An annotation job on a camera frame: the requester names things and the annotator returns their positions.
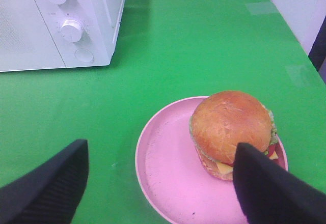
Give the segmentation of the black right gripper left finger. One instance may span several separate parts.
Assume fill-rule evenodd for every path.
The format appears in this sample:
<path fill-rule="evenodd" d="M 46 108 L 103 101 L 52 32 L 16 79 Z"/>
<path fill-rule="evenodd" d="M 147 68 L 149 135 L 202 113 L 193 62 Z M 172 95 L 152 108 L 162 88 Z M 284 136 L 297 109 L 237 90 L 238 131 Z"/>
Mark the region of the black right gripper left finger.
<path fill-rule="evenodd" d="M 1 187 L 1 223 L 71 223 L 88 176 L 88 142 L 77 139 Z"/>

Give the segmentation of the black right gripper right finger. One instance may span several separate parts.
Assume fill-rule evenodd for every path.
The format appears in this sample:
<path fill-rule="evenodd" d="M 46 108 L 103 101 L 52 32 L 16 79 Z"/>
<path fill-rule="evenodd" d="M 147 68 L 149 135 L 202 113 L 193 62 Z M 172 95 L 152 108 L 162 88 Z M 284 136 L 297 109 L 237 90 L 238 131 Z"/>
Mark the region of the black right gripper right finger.
<path fill-rule="evenodd" d="M 325 223 L 325 194 L 248 143 L 237 146 L 233 184 L 248 223 Z"/>

